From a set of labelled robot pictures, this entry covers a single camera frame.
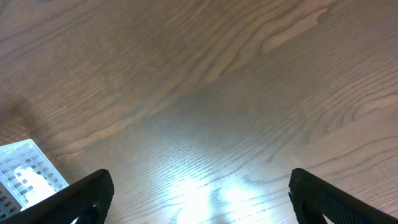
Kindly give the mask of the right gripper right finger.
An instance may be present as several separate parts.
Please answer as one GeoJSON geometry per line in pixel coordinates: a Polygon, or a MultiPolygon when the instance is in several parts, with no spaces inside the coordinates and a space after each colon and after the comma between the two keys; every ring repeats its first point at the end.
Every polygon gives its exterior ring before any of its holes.
{"type": "Polygon", "coordinates": [[[299,224],[397,223],[388,215],[308,171],[296,168],[289,182],[289,198],[299,224]]]}

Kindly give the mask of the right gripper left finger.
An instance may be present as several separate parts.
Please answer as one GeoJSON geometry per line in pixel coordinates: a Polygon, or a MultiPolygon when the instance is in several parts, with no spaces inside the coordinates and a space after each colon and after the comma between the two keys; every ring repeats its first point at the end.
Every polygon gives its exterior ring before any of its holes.
{"type": "Polygon", "coordinates": [[[104,224],[113,195],[111,174],[99,169],[1,224],[104,224]]]}

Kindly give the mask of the clear plastic basket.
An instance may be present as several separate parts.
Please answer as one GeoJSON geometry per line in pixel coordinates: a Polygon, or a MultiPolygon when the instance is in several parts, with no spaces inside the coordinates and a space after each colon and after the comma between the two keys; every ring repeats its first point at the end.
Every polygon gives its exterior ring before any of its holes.
{"type": "Polygon", "coordinates": [[[1,146],[1,220],[68,186],[32,139],[1,146]]]}

